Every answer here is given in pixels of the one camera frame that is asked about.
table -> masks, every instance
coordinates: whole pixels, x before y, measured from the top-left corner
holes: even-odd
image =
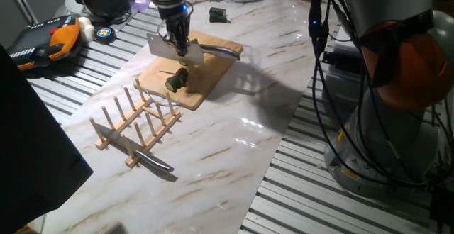
[[[212,6],[227,9],[231,24],[209,23]],[[104,151],[94,146],[98,138],[88,118],[108,126],[105,106],[118,120],[113,97],[127,111],[124,86],[134,101],[140,98],[133,80],[156,58],[148,46],[140,50],[62,125],[94,173],[47,214],[43,233],[102,233],[115,223],[127,233],[237,233],[311,79],[309,6],[300,0],[195,5],[193,29],[245,50],[196,111],[180,108],[181,122],[152,148],[175,168],[176,180],[159,178],[145,165],[128,168],[126,155],[112,145]],[[147,136],[145,116],[137,120]],[[138,142],[133,126],[123,133]]]

metal slats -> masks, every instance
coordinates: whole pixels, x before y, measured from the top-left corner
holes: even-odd
[[[324,72],[330,72],[326,64]],[[328,173],[327,146],[315,115],[310,83],[283,135],[239,233],[430,233],[430,195],[416,190],[405,198],[367,199],[346,191]],[[339,129],[323,86],[317,106],[330,137]],[[355,109],[336,101],[342,122]],[[440,113],[441,105],[436,105]],[[423,118],[431,122],[431,109]]]
[[[146,45],[146,33],[156,32],[160,22],[156,9],[136,16],[130,20],[131,26],[117,31],[117,40],[112,44],[91,42],[83,45],[76,57],[25,73],[58,123],[64,123]]]

small round object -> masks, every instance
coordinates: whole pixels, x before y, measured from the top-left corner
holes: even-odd
[[[95,38],[98,43],[108,45],[116,39],[115,30],[112,28],[101,28],[96,32]]]
[[[85,29],[80,31],[80,35],[82,37],[82,42],[90,43],[94,40],[94,26],[88,25]]]
[[[172,84],[170,82],[165,82],[165,87],[171,91],[171,92],[175,92],[175,89],[173,88]]]
[[[81,29],[85,29],[87,26],[91,25],[92,22],[87,17],[80,17],[79,24]]]

black fabric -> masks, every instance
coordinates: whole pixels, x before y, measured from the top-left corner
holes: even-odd
[[[430,218],[454,226],[454,191],[435,187],[432,193]]]
[[[368,33],[358,39],[365,46],[379,55],[378,63],[372,78],[372,87],[389,84],[397,70],[400,44],[414,35],[423,35],[435,26],[432,10],[398,22],[395,26]]]
[[[59,208],[92,174],[0,45],[0,233]]]

kitchen knife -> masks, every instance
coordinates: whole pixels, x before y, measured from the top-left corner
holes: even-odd
[[[126,148],[123,138],[120,136],[120,134],[118,132],[112,131],[110,128],[107,128],[106,126],[99,125],[99,124],[97,124],[97,125],[99,126],[99,130],[101,131],[101,134],[105,138],[111,138],[112,141],[114,141],[115,143],[119,144],[120,146]],[[134,142],[131,139],[126,138],[126,137],[125,137],[125,139],[128,140],[128,143],[129,143],[132,151],[134,152],[134,154],[139,156],[142,160],[147,162],[149,165],[156,167],[158,169],[164,170],[166,172],[172,172],[175,170],[173,167],[169,166],[167,163],[165,163],[162,160],[151,155],[151,153],[143,152],[142,147],[139,144],[137,144],[136,142]]]
[[[160,36],[148,33],[147,39],[151,54],[159,57],[165,57],[170,60],[180,61],[188,65],[203,64],[204,53],[230,60],[241,60],[240,55],[236,51],[229,48],[189,42],[186,42],[187,54],[184,57],[181,57],[177,54],[177,51],[163,41]]]

